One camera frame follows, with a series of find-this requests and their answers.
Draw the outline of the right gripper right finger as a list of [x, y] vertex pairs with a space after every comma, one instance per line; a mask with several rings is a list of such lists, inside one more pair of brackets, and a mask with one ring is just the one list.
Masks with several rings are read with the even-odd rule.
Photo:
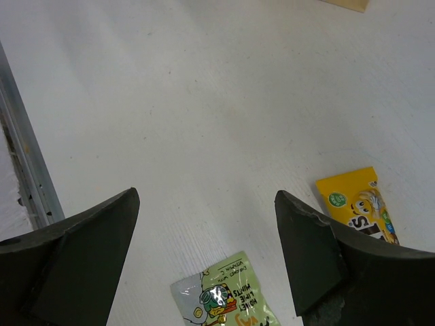
[[434, 254], [378, 240], [281, 190], [281, 248], [305, 325], [433, 325]]

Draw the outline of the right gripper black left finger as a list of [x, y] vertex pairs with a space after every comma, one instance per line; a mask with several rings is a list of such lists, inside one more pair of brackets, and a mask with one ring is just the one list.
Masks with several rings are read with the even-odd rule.
[[132, 187], [1, 241], [1, 324], [106, 325], [139, 205]]

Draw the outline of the yellow M&M candy pack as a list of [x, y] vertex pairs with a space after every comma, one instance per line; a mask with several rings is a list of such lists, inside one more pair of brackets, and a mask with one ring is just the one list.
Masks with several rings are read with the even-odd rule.
[[373, 238], [399, 245], [373, 167], [315, 182], [331, 218]]

